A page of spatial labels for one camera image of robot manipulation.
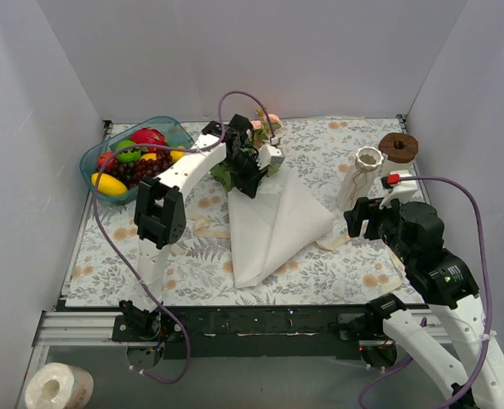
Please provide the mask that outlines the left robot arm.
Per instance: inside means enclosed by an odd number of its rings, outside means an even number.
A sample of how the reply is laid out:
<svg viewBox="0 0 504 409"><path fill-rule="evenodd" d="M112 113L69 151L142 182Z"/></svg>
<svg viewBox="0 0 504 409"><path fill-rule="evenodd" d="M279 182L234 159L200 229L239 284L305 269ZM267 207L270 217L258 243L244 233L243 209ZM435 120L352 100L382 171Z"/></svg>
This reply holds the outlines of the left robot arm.
<svg viewBox="0 0 504 409"><path fill-rule="evenodd" d="M171 247L186 228L185 201L195 185L218 164L229 168L232 186L254 198L267 173L268 149L256 149L252 123L234 115L222 127L213 121L202 131L191 151L169 169L144 179L135 202L135 224L139 236L139 284L130 300L140 310L131 321L131 330L144 341L160 332L161 321L150 313L158 307L163 292L164 273Z"/></svg>

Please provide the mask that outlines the cream printed ribbon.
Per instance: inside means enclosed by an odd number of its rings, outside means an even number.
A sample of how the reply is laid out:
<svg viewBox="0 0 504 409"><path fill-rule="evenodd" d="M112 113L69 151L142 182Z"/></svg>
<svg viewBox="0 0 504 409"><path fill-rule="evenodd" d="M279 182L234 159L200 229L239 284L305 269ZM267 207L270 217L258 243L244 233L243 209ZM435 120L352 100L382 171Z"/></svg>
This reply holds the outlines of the cream printed ribbon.
<svg viewBox="0 0 504 409"><path fill-rule="evenodd" d="M192 215L194 221L192 232L200 238L211 238L211 239L229 239L230 233L228 231L215 231L210 230L209 226L211 219L209 217L198 216L196 214ZM338 248L350 242L352 238L348 233L344 233L331 241L316 240L315 245L323 250L329 252L335 252ZM389 253L389 258L395 268L397 274L394 276L388 276L386 274L366 274L363 277L363 284L368 288L374 288L378 286L381 293L387 293L396 290L404 283L404 266L393 255L391 251Z"/></svg>

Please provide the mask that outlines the pink artificial flower bouquet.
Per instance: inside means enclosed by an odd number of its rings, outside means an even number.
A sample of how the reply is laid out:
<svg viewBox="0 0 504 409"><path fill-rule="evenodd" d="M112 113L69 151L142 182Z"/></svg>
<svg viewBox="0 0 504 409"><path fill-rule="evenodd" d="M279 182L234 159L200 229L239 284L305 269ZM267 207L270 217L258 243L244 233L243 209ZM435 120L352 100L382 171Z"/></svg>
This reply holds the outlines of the pink artificial flower bouquet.
<svg viewBox="0 0 504 409"><path fill-rule="evenodd" d="M258 108L256 110L256 115L258 116L256 120L249 120L252 123L254 129L255 147L259 150L263 145L271 145L281 150L281 148L278 147L279 139L276 135L276 131L281 128L281 121L279 117L274 114L266 115L261 108ZM226 132L227 125L228 124L226 124L224 127L221 127L220 124L211 122L207 127L203 129L203 131L212 135L219 135L221 131ZM281 164L270 165L268 168L266 168L267 174L264 178L276 174L279 171L280 167ZM232 190L230 189L230 177L229 172L224 165L224 159L210 170L210 174L215 180L223 185L226 191L230 192Z"/></svg>

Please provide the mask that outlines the white paper bouquet wrap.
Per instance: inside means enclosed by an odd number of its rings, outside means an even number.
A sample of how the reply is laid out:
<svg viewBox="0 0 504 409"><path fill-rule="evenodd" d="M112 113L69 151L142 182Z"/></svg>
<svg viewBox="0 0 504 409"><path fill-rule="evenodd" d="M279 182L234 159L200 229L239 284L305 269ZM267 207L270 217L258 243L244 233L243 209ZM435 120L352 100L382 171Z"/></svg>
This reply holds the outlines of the white paper bouquet wrap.
<svg viewBox="0 0 504 409"><path fill-rule="evenodd" d="M287 167L264 179L251 199L228 193L234 285L255 287L333 229L335 216Z"/></svg>

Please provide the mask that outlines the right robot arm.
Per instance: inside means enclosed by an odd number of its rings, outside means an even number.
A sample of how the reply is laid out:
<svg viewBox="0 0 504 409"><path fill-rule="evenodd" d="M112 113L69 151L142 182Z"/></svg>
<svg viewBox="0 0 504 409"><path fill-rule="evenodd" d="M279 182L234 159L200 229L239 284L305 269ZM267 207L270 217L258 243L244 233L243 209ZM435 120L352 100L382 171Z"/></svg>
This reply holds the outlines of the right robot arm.
<svg viewBox="0 0 504 409"><path fill-rule="evenodd" d="M450 399L472 387L470 406L504 408L504 354L486 329L487 317L478 285L468 266L444 247L444 223L429 204L360 198L345 212L348 232L381 240L404 265L405 276L445 329L456 356L449 354L413 321L392 293L367 303L365 330L374 338L390 337L427 372Z"/></svg>

